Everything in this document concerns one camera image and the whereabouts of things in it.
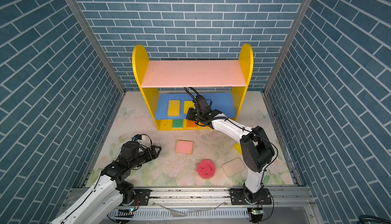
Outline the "green sponge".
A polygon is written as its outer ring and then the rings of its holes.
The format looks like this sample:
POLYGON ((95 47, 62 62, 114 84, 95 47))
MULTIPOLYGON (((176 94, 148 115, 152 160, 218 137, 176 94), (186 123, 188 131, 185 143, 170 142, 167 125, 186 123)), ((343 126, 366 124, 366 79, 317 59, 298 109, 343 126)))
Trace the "green sponge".
POLYGON ((172 128, 183 128, 183 120, 182 119, 174 119, 172 123, 172 128))

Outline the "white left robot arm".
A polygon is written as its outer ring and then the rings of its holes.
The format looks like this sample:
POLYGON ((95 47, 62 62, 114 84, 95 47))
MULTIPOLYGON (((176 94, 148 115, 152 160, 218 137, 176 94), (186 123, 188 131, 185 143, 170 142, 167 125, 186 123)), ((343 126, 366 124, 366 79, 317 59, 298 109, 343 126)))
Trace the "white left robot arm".
POLYGON ((98 224, 120 205, 138 207, 134 186, 125 179, 134 169, 157 159, 160 152, 160 146, 126 142, 116 160, 101 171, 95 183, 51 223, 98 224))

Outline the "small yellow sponge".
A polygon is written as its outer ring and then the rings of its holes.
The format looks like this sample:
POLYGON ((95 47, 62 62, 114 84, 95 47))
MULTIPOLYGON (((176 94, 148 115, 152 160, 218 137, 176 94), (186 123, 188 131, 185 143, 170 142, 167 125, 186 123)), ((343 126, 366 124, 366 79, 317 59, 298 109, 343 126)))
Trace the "small yellow sponge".
POLYGON ((234 149, 240 154, 242 155, 242 149, 241 149, 241 145, 239 143, 236 143, 234 145, 234 149))
POLYGON ((193 101, 184 101, 184 107, 183 107, 184 114, 187 114, 189 109, 194 109, 193 101))

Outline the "pink rectangular sponge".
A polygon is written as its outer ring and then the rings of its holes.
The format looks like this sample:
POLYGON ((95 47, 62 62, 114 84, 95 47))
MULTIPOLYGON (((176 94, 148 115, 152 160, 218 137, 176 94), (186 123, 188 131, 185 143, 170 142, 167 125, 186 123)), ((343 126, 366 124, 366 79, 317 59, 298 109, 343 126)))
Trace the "pink rectangular sponge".
POLYGON ((176 142, 175 153, 192 155, 193 141, 178 140, 176 142))

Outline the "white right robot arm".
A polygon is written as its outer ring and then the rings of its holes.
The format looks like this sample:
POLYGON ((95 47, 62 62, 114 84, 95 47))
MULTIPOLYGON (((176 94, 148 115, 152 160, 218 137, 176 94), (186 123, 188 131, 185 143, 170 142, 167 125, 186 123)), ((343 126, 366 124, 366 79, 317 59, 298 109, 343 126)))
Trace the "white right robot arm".
POLYGON ((243 185, 244 197, 250 204, 260 201, 265 172, 278 155, 277 147, 268 139, 262 127, 249 127, 233 121, 221 111, 213 110, 212 102, 209 103, 198 93, 189 93, 189 96, 194 108, 188 109, 186 119, 198 126, 220 131, 239 143, 243 161, 249 168, 243 185))

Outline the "textured yellow sponge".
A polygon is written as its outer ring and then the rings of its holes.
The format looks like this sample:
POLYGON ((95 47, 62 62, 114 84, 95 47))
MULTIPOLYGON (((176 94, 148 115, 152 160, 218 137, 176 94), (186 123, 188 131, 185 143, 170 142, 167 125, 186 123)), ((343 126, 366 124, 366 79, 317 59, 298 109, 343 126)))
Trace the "textured yellow sponge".
POLYGON ((168 103, 167 115, 169 117, 179 117, 180 116, 181 102, 180 100, 170 100, 168 103))

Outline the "beige sponge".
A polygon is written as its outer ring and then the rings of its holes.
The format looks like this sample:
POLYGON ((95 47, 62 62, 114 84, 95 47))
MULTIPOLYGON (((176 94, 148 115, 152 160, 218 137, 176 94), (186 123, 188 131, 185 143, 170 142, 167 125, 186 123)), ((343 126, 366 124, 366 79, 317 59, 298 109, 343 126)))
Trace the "beige sponge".
POLYGON ((237 157, 234 160, 231 160, 230 162, 223 164, 222 169, 226 177, 231 178, 234 175, 243 172, 246 169, 246 167, 243 164, 242 160, 237 157))

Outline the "orange sponge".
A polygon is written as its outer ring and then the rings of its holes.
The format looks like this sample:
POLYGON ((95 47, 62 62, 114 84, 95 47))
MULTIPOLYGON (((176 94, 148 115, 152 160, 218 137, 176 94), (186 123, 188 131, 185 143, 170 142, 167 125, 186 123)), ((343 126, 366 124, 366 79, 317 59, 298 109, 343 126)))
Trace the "orange sponge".
POLYGON ((194 121, 187 120, 186 123, 186 128, 191 129, 191 128, 197 128, 198 125, 194 121))

